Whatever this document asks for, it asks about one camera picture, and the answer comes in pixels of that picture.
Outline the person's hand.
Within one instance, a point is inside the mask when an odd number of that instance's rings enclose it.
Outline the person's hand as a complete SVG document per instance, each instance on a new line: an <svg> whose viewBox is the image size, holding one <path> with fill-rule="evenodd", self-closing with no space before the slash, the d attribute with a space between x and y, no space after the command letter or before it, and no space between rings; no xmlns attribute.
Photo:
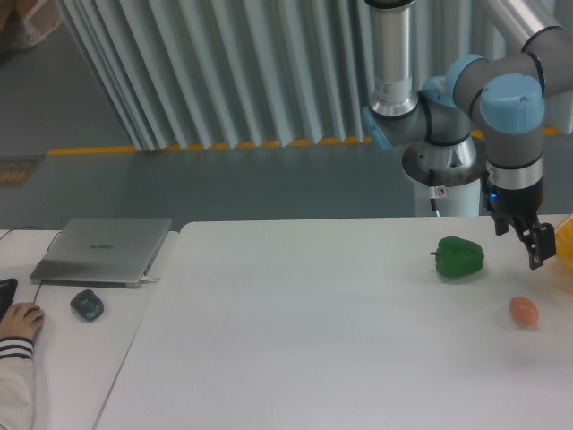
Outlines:
<svg viewBox="0 0 573 430"><path fill-rule="evenodd" d="M44 320L45 312L34 303L10 305L1 319L1 340L27 340L33 343Z"/></svg>

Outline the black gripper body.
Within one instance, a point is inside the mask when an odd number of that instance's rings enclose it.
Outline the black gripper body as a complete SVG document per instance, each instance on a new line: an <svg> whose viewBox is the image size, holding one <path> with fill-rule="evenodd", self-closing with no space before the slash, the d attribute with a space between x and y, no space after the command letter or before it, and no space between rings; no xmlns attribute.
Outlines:
<svg viewBox="0 0 573 430"><path fill-rule="evenodd" d="M542 201L542 170L487 169L482 173L482 206L493 217L531 222Z"/></svg>

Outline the white striped sleeve forearm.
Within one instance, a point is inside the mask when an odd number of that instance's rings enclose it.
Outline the white striped sleeve forearm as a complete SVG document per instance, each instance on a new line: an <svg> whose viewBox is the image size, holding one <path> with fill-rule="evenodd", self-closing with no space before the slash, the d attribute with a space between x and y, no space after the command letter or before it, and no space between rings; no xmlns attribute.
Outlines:
<svg viewBox="0 0 573 430"><path fill-rule="evenodd" d="M1 339L1 428L31 429L34 416L34 344Z"/></svg>

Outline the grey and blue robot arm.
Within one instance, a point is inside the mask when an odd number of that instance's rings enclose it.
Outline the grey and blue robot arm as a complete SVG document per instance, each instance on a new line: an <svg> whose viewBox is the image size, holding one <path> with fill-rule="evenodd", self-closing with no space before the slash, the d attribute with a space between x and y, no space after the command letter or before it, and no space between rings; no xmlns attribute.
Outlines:
<svg viewBox="0 0 573 430"><path fill-rule="evenodd" d="M375 85L363 126L383 148L406 145L404 172L430 202L479 185L497 235L517 233L536 269L556 253L543 200L545 99L572 89L572 38L536 1L486 1L483 9L514 56L459 58L413 88L414 3L371 1Z"/></svg>

